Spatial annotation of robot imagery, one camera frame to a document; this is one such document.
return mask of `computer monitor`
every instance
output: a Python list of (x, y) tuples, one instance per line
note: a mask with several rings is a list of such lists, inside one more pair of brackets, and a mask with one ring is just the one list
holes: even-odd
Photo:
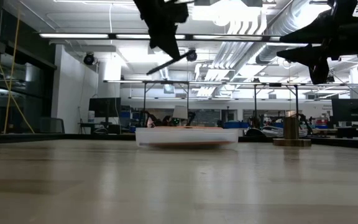
[(335, 122), (358, 121), (358, 99), (332, 99)]
[(95, 118), (117, 118), (121, 111), (121, 98), (91, 98), (89, 110), (94, 111)]

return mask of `ceiling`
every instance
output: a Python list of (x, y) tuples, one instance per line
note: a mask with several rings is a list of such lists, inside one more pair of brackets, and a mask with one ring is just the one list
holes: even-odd
[[(266, 10), (267, 22), (283, 8), (289, 0), (276, 0), (277, 5)], [(22, 20), (39, 32), (115, 32), (115, 33), (147, 33), (147, 26), (140, 20), (139, 12), (134, 5), (116, 4), (83, 4), (72, 2), (55, 2), (54, 0), (5, 0), (4, 8), (12, 14), (21, 10)], [(225, 34), (229, 26), (217, 26), (212, 21), (196, 21), (191, 18), (185, 24), (180, 24), (178, 33), (182, 34)], [(123, 75), (146, 73), (154, 68), (158, 62), (150, 59), (149, 62), (138, 60), (139, 56), (147, 55), (147, 41), (124, 40), (79, 40), (71, 41), (70, 46), (109, 46), (118, 48), (127, 62), (122, 70)], [(219, 52), (222, 42), (185, 42), (178, 41), (181, 50), (195, 48), (198, 60), (213, 60)], [(96, 53), (100, 58), (110, 57), (109, 52)], [(338, 66), (342, 62), (329, 61), (330, 67)], [(196, 62), (187, 62), (185, 59), (171, 65), (170, 70), (195, 71)], [(262, 72), (265, 77), (298, 76), (308, 78), (308, 70), (300, 64), (267, 66)], [(337, 71), (337, 75), (346, 79), (349, 76), (349, 66)]]

